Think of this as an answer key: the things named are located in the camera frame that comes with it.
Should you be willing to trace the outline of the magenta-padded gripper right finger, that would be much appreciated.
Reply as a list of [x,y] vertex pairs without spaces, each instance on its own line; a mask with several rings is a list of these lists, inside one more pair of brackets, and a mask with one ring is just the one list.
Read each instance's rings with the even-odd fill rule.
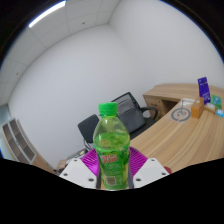
[[147,158],[137,149],[130,148],[128,185],[130,189],[146,186],[170,174],[156,158]]

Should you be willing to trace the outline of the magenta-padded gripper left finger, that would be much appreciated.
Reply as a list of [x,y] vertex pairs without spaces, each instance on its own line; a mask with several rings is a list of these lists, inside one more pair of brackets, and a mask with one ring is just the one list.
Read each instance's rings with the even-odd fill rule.
[[81,158],[73,158],[60,177],[84,188],[99,189],[100,165],[96,150],[90,150]]

